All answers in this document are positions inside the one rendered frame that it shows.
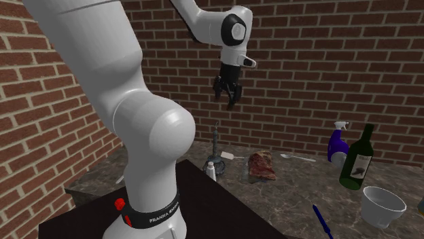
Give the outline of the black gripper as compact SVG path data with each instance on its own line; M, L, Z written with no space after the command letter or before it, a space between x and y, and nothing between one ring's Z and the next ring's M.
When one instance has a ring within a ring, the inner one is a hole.
M239 66L221 63L219 75L213 83L215 101L218 101L223 91L227 90L229 101L227 110L232 110L233 106L240 100L243 87L239 84L241 68Z

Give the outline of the grey candlestick with candle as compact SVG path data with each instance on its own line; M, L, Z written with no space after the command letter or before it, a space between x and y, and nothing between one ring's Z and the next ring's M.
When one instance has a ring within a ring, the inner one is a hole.
M217 136L218 136L217 125L218 125L218 122L215 123L214 130L213 130L213 151L212 151L212 154L207 158L207 161L205 162L202 170L203 172L207 172L207 168L210 162L213 162L213 165L215 167L215 175L222 176L225 171L226 165L225 165L225 162L223 161L223 157L221 157L217 152Z

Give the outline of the white spatula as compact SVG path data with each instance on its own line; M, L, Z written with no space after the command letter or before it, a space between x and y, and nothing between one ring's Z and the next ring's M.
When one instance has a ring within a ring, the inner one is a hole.
M229 160L233 160L233 159L244 159L244 157L234 156L232 153L228 153L228 152L225 152L225 151L221 152L221 155L220 156L222 158L226 158L226 159L229 159Z

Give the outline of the raw red meat piece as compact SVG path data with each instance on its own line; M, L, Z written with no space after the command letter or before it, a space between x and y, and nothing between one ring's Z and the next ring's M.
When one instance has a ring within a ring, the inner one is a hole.
M275 181L276 174L272 169L271 152L261 150L253 153L248 159L249 178L263 181Z

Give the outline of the clear glass plate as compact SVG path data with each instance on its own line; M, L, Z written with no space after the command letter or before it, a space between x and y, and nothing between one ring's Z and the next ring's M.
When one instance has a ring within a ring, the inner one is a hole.
M258 182L263 182L266 183L267 180L263 180L263 179L259 179L256 177L252 177L249 174L249 163L248 160L243 162L243 168L242 168L242 173L241 173L241 181L244 182L248 182L250 184L254 184L254 183L258 183Z

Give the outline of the silver spoon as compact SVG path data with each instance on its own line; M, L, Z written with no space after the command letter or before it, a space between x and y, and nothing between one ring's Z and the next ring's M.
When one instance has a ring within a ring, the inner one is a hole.
M281 157L286 158L286 159L296 158L296 159L305 160L305 161L309 161L309 162L316 162L316 160L314 160L314 159L303 158L303 157L299 157L299 156L295 156L295 155L289 155L289 154L281 154Z

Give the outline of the dark robot stand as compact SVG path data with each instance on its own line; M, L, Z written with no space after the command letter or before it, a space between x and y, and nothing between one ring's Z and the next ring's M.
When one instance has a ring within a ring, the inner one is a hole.
M189 160L176 165L186 239L289 239ZM39 225L39 239L101 239L120 216L113 203L122 187Z

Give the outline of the purple spray bottle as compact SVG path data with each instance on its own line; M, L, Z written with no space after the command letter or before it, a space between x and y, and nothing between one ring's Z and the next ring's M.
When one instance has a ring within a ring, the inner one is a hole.
M346 129L348 122L334 122L333 131L328 143L328 161L338 168L342 168L349 152L349 146L341 139L342 129Z

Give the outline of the green wine bottle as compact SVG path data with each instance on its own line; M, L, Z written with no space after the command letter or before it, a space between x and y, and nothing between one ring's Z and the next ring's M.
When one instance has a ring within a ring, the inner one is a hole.
M359 190L361 188L374 155L374 150L370 143L373 130L374 124L366 124L361 138L349 148L339 177L339 183L347 189Z

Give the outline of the blue pen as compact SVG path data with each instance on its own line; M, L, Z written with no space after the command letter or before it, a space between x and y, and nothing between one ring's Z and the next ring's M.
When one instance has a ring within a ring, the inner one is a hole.
M316 216L317 216L317 218L318 218L318 220L319 220L319 222L320 222L320 224L321 224L324 232L328 235L329 239L334 239L333 236L332 236L332 234L331 234L330 228L326 224L326 222L325 222L324 218L322 217L322 215L321 215L319 209L317 208L317 206L314 205L314 204L312 204L312 207L313 207L313 210L314 210L314 212L315 212L315 214L316 214Z

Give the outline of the white bowl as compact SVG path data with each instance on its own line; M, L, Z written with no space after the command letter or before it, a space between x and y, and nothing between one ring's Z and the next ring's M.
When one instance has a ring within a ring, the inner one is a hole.
M406 211L405 202L394 193L375 186L367 186L361 195L361 217L370 225L385 229Z

